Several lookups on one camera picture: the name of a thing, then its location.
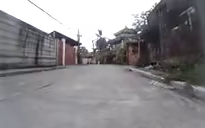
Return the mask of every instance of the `alley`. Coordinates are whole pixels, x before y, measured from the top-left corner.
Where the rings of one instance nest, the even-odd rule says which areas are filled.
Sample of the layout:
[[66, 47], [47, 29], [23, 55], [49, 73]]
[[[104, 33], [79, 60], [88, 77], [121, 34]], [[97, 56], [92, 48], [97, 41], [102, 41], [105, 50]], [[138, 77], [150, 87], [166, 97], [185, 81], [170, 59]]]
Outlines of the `alley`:
[[205, 103], [124, 66], [71, 66], [0, 78], [0, 128], [205, 128]]

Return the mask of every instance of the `fence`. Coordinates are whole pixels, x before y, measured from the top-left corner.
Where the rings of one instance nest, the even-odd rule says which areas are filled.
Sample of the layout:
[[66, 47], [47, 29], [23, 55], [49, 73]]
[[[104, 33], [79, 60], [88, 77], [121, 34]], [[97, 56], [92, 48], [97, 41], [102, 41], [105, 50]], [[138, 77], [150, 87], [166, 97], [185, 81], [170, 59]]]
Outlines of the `fence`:
[[55, 39], [0, 11], [0, 69], [56, 65]]

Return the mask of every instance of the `sidewalk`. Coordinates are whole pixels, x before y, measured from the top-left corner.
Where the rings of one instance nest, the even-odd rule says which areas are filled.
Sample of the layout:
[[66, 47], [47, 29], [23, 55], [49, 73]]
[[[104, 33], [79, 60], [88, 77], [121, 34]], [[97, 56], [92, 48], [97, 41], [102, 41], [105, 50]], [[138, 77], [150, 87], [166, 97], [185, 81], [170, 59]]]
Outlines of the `sidewalk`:
[[167, 82], [165, 78], [160, 75], [157, 75], [157, 73], [153, 71], [146, 71], [146, 70], [138, 69], [134, 67], [129, 67], [128, 70], [132, 72], [140, 73], [140, 75], [142, 75], [143, 77], [163, 83], [163, 84], [159, 84], [159, 85], [162, 85], [160, 86], [162, 88], [169, 89], [169, 90], [175, 90], [175, 91], [184, 93], [187, 96], [193, 96], [193, 97], [196, 97], [196, 98], [199, 98], [205, 101], [205, 87], [190, 85], [182, 81], [170, 81], [169, 84], [164, 84]]
[[33, 72], [50, 71], [50, 70], [63, 69], [63, 68], [65, 68], [65, 66], [26, 68], [26, 69], [7, 69], [7, 70], [0, 70], [0, 77], [19, 75], [25, 73], [33, 73]]

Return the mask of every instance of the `white sky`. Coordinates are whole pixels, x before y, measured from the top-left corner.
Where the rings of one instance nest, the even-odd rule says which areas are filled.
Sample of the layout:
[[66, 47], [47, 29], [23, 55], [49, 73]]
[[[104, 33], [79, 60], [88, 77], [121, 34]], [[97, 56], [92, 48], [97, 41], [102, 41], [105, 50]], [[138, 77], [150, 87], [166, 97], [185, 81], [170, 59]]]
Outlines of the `white sky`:
[[146, 11], [160, 0], [31, 0], [65, 26], [50, 18], [27, 0], [0, 0], [0, 10], [13, 15], [47, 33], [57, 30], [77, 39], [92, 50], [92, 40], [98, 29], [103, 36], [114, 38], [113, 33], [131, 27], [132, 14]]

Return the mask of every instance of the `curb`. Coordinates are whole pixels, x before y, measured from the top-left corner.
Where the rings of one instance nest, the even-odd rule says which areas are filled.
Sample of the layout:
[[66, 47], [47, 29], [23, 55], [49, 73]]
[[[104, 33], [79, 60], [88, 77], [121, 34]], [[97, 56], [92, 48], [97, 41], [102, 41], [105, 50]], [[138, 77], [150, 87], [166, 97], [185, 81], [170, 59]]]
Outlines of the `curb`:
[[[128, 70], [132, 72], [140, 73], [142, 76], [146, 78], [166, 83], [165, 78], [154, 75], [150, 72], [146, 72], [146, 71], [136, 69], [136, 68], [128, 68]], [[162, 86], [159, 86], [159, 87], [162, 87], [168, 90], [176, 90], [180, 93], [183, 93], [186, 96], [199, 98], [205, 101], [205, 88], [204, 87], [190, 85], [186, 82], [181, 82], [181, 81], [170, 81], [170, 85], [171, 86], [163, 84]]]
[[20, 74], [34, 73], [34, 72], [42, 72], [42, 71], [50, 71], [50, 70], [63, 69], [63, 68], [65, 68], [65, 66], [40, 68], [40, 69], [38, 68], [38, 69], [20, 70], [20, 71], [5, 71], [5, 72], [0, 72], [0, 77], [14, 76], [14, 75], [20, 75]]

